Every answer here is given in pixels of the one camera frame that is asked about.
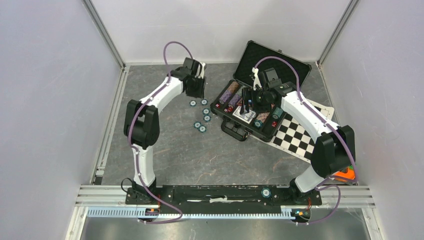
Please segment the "purple chip stack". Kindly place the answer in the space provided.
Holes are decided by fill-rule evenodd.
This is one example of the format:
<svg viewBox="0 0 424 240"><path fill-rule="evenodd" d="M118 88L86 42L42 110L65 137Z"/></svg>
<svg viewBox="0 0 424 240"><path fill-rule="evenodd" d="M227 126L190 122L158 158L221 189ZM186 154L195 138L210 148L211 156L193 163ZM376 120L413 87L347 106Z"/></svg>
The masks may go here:
<svg viewBox="0 0 424 240"><path fill-rule="evenodd" d="M225 90L224 93L220 96L220 98L218 100L219 103L221 105L224 105L232 95L233 95L233 93L230 90Z"/></svg>
<svg viewBox="0 0 424 240"><path fill-rule="evenodd" d="M241 95L239 95L239 94L235 94L232 98L231 98L231 100L229 101L229 103L228 103L228 107L231 107L231 108L235 108L236 107L236 105L237 105L237 103L240 101L240 99L241 99L242 97L241 97Z"/></svg>

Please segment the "brown chip stack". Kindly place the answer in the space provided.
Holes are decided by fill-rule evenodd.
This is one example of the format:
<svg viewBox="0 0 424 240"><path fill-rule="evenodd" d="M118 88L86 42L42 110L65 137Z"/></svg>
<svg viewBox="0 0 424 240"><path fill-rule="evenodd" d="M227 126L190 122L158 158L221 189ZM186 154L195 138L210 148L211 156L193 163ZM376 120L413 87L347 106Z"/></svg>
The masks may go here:
<svg viewBox="0 0 424 240"><path fill-rule="evenodd" d="M239 88L240 84L236 81L233 81L227 88L227 90L233 94Z"/></svg>

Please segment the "black poker set case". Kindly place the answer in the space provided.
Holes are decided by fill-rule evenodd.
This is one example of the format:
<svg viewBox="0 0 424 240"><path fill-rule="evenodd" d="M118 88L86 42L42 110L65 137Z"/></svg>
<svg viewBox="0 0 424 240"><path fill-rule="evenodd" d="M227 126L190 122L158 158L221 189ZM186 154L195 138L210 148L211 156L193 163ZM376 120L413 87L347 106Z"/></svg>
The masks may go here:
<svg viewBox="0 0 424 240"><path fill-rule="evenodd" d="M266 104L272 88L302 85L312 67L253 40L247 42L238 66L211 112L222 118L221 130L238 141L249 135L270 142L286 113L280 104Z"/></svg>

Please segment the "pink chip stack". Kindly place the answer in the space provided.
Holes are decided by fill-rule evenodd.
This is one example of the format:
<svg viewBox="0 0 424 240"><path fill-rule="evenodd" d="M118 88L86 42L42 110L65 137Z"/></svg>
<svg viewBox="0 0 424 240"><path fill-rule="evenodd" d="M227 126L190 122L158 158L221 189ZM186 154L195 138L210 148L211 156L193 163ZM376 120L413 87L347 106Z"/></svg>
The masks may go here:
<svg viewBox="0 0 424 240"><path fill-rule="evenodd" d="M259 122L261 122L263 124L266 121L266 119L269 116L269 114L270 114L269 112L260 113L257 116L256 121L259 121Z"/></svg>

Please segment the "green blue chip stack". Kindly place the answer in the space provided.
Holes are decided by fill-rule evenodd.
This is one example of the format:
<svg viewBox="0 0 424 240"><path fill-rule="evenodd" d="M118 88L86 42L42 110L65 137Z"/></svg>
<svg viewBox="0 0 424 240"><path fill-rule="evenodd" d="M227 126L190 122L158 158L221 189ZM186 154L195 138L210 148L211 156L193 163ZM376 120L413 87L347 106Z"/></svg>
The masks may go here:
<svg viewBox="0 0 424 240"><path fill-rule="evenodd" d="M282 117L283 113L284 113L284 111L283 111L282 108L276 107L274 109L274 111L272 112L272 117L273 117L273 119L278 120Z"/></svg>

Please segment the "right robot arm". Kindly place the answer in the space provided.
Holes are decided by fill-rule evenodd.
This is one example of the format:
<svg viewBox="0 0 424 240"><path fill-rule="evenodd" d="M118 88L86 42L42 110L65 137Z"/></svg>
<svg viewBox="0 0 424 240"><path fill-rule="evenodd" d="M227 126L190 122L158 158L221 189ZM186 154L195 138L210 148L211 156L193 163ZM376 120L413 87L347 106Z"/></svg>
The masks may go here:
<svg viewBox="0 0 424 240"><path fill-rule="evenodd" d="M252 68L250 76L253 86L242 91L241 113L278 107L292 116L313 141L310 166L290 182L288 196L293 203L302 204L311 191L318 190L336 172L356 167L355 133L350 126L340 126L320 113L304 97L298 82L272 80L257 67Z"/></svg>

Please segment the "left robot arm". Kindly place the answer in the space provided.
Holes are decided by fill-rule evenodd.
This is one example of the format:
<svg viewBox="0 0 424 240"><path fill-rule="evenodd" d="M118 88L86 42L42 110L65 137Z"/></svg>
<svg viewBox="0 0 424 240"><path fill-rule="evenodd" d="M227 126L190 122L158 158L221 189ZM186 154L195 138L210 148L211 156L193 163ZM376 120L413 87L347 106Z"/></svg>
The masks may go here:
<svg viewBox="0 0 424 240"><path fill-rule="evenodd" d="M183 65L171 70L163 82L140 100L130 100L126 106L123 133L133 152L134 177L131 189L145 204L157 198L156 175L153 168L153 148L160 135L162 110L177 96L203 98L206 86L206 63L185 58Z"/></svg>

